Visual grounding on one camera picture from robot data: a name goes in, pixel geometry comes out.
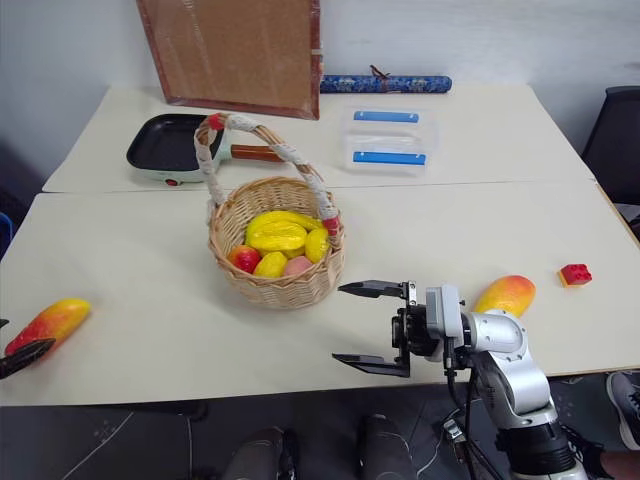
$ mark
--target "wooden handle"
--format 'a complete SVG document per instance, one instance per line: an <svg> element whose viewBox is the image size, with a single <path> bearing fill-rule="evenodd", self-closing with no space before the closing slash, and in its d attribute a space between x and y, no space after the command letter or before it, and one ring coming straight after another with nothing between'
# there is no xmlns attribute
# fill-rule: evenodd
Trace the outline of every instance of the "wooden handle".
<svg viewBox="0 0 640 480"><path fill-rule="evenodd" d="M253 145L231 145L231 158L282 163L282 159L269 147Z"/></svg>

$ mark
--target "red apple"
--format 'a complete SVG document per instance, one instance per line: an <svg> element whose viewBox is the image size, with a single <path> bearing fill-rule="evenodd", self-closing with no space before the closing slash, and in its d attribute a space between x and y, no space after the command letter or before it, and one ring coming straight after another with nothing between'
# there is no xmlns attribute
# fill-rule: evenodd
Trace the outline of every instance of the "red apple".
<svg viewBox="0 0 640 480"><path fill-rule="evenodd" d="M240 270L244 270L247 273L253 273L256 269L256 265L260 263L261 257L260 253L258 253L255 248L251 248L246 245L238 245L229 252L227 259Z"/></svg>

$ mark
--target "white wall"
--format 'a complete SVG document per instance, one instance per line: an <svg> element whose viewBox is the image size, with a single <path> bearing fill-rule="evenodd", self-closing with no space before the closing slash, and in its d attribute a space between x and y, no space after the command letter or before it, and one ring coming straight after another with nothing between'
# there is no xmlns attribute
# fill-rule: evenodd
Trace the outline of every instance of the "white wall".
<svg viewBox="0 0 640 480"><path fill-rule="evenodd" d="M321 6L327 73L374 63L454 82L527 82L578 151L604 88L640 84L637 0ZM17 161L46 178L112 84L158 84L133 0L0 0L0 184L20 190L23 174L8 168Z"/></svg>

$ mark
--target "gray floor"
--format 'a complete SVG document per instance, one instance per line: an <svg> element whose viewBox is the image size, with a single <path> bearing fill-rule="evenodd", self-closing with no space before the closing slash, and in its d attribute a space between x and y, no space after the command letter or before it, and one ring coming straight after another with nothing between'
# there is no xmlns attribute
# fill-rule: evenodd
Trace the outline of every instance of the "gray floor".
<svg viewBox="0 0 640 480"><path fill-rule="evenodd" d="M604 390L604 375L575 385L552 382L561 419L586 437L623 450L615 411ZM294 428L301 441L305 480L355 479L355 430L359 418L384 413L410 440L416 466L433 455L434 425L452 410L440 386L360 389L210 400L208 415L193 428L193 464L220 470L251 432L271 425ZM39 407L0 409L0 478L61 479L129 414L126 409ZM495 429L481 402L473 407L474 438L506 474L495 450ZM189 448L184 417L136 413L113 439L69 479L184 479ZM442 445L422 478L467 478L451 450Z"/></svg>

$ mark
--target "white table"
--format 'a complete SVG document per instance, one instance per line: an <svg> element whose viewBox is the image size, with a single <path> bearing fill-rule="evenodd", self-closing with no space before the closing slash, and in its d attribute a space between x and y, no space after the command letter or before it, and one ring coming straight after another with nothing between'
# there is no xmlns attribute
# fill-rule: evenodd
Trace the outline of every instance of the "white table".
<svg viewBox="0 0 640 480"><path fill-rule="evenodd" d="M640 364L640 255L590 181L335 191L347 227L344 282L458 285L473 303L505 274L538 288L523 321L549 375ZM0 264L4 347L42 308L81 296L93 313L46 361L0 382L0 404L162 401L442 382L367 375L332 352L391 358L393 299L334 292L293 312L230 289L206 246L206 193L39 195ZM594 280L560 286L588 264Z"/></svg>
<svg viewBox="0 0 640 480"><path fill-rule="evenodd" d="M437 148L422 174L371 175L345 168L343 115L349 106L425 109L435 119ZM426 185L593 178L526 85L456 85L446 95L321 95L319 121L252 115L281 134L318 167L330 187ZM65 162L49 178L46 192L122 192L204 189L203 184L168 187L148 180L126 161L144 122L163 113L210 114L174 107L159 89L111 88ZM255 144L232 132L234 143ZM228 188L265 176L289 175L290 167L234 161L220 167Z"/></svg>

